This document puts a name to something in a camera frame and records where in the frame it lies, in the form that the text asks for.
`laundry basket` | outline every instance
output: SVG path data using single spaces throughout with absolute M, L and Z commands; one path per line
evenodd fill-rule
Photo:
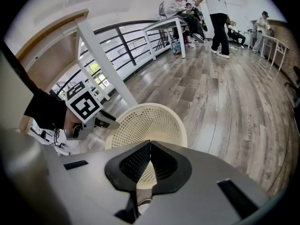
M 105 149 L 117 148 L 138 141 L 157 140 L 187 147 L 187 133 L 182 121 L 170 108 L 145 103 L 125 111 L 117 120 L 120 127 L 112 130 Z M 138 189 L 150 189 L 156 184 L 154 168 L 149 162 L 137 183 Z

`table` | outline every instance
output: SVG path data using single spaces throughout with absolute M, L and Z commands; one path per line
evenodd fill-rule
M 276 57 L 276 53 L 278 51 L 281 54 L 283 54 L 283 57 L 282 57 L 282 60 L 281 60 L 281 63 L 280 63 L 279 69 L 278 69 L 278 71 L 280 71 L 283 60 L 285 58 L 285 52 L 289 48 L 283 42 L 279 41 L 277 38 L 270 37 L 270 36 L 267 36 L 267 35 L 262 35 L 262 36 L 263 36 L 263 44 L 262 44 L 261 58 L 263 57 L 263 52 L 264 52 L 265 46 L 268 46 L 268 47 L 270 47 L 270 52 L 269 52 L 269 56 L 268 56 L 268 60 L 269 60 L 273 43 L 276 43 L 275 53 L 274 53 L 274 57 L 273 57 L 271 67 L 273 66 L 273 63 L 274 63 L 274 60 L 275 60 L 275 57 Z
M 172 40 L 171 40 L 171 35 L 169 32 L 169 28 L 175 28 L 177 27 L 178 29 L 178 34 L 179 34 L 179 41 L 180 41 L 180 46 L 181 46 L 181 54 L 182 57 L 185 58 L 186 57 L 186 50 L 184 48 L 184 40 L 183 40 L 183 35 L 181 31 L 181 26 L 187 26 L 187 23 L 184 21 L 184 19 L 180 16 L 173 16 L 173 17 L 169 17 L 166 19 L 163 19 L 159 22 L 153 23 L 145 28 L 142 29 L 146 42 L 149 46 L 150 49 L 150 53 L 152 55 L 153 60 L 156 60 L 156 56 L 155 53 L 153 51 L 153 48 L 151 46 L 151 42 L 149 40 L 147 31 L 153 31 L 153 30 L 166 30 L 167 35 L 168 35 L 168 39 L 169 39 L 169 43 L 170 45 L 172 44 Z
M 255 33 L 252 33 L 252 32 L 244 32 L 244 35 L 245 34 L 248 34 L 249 35 L 249 42 L 248 42 L 248 49 L 250 48 L 250 46 L 252 46 L 252 40 L 253 38 L 256 37 L 256 34 Z

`metal railing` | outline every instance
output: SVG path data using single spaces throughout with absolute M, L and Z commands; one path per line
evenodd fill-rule
M 157 22 L 156 20 L 142 20 L 142 21 L 132 21 L 132 22 L 123 22 L 123 23 L 118 23 L 118 24 L 115 24 L 115 25 L 110 25 L 110 26 L 107 26 L 107 27 L 104 27 L 102 29 L 98 29 L 96 31 L 94 31 L 94 34 L 97 35 L 97 34 L 100 34 L 100 33 L 104 33 L 106 31 L 110 31 L 110 30 L 115 30 L 117 35 L 116 36 L 113 36 L 113 37 L 110 37 L 110 38 L 107 38 L 103 41 L 100 42 L 100 44 L 104 44 L 106 43 L 107 41 L 110 41 L 114 38 L 120 38 L 121 40 L 121 44 L 118 44 L 117 46 L 113 47 L 113 48 L 110 48 L 109 50 L 105 51 L 105 53 L 109 53 L 113 50 L 116 50 L 119 54 L 119 56 L 113 58 L 113 59 L 110 59 L 111 63 L 114 65 L 114 62 L 116 60 L 118 60 L 119 58 L 121 58 L 122 56 L 124 55 L 128 55 L 129 57 L 129 60 L 127 60 L 126 62 L 124 62 L 124 64 L 118 66 L 118 67 L 115 67 L 116 71 L 120 70 L 121 68 L 123 68 L 124 66 L 126 66 L 128 63 L 132 62 L 132 64 L 135 66 L 136 65 L 136 59 L 139 58 L 140 56 L 142 56 L 143 54 L 145 53 L 149 53 L 150 50 L 147 49 L 146 51 L 143 51 L 141 50 L 141 53 L 136 55 L 135 57 L 132 55 L 132 51 L 133 50 L 136 50 L 138 48 L 141 48 L 145 45 L 147 45 L 146 43 L 146 40 L 144 38 L 144 36 L 142 37 L 136 37 L 134 39 L 131 39 L 129 41 L 126 41 L 124 39 L 124 35 L 126 34 L 131 34 L 131 33 L 134 33 L 134 32 L 138 32 L 138 31 L 141 31 L 141 29 L 138 29 L 138 30 L 132 30 L 132 31 L 129 31 L 129 32 L 124 32 L 122 33 L 120 28 L 124 27 L 124 26 L 129 26 L 129 25 L 136 25 L 136 24 L 143 24 L 143 23 L 155 23 Z M 152 34 L 149 34 L 148 36 L 151 37 L 151 36 L 155 36 L 155 35 L 159 35 L 159 38 L 158 39 L 154 39 L 152 41 L 150 41 L 151 43 L 153 42 L 157 42 L 157 46 L 154 46 L 153 49 L 155 49 L 155 51 L 163 48 L 166 46 L 166 43 L 168 43 L 168 39 L 167 39 L 167 35 L 166 35 L 166 32 L 165 31 L 160 31 L 158 30 L 158 32 L 155 32 L 155 33 L 152 33 Z M 83 51 L 80 56 L 83 56 L 85 53 L 88 52 L 88 49 L 86 49 L 85 51 Z M 89 66 L 90 64 L 92 64 L 93 62 L 95 62 L 95 60 L 93 58 L 91 58 L 88 62 L 86 62 L 84 64 L 84 67 L 86 68 L 87 66 Z M 61 86 L 60 84 L 60 88 L 59 90 L 56 90 L 56 94 L 58 96 L 60 96 L 61 98 L 64 98 L 63 97 L 63 93 L 67 90 L 68 87 L 73 87 L 74 86 L 74 78 L 76 76 L 78 76 L 78 74 L 81 72 L 81 70 L 77 70 L 67 81 L 65 84 L 63 84 Z M 105 77 L 105 75 L 103 74 L 102 70 L 99 68 L 97 69 L 96 71 L 92 71 L 91 73 L 91 76 L 93 79 L 95 79 L 98 83 L 98 85 L 102 86 L 102 87 L 106 87 L 107 85 L 105 83 L 107 83 L 107 78 Z

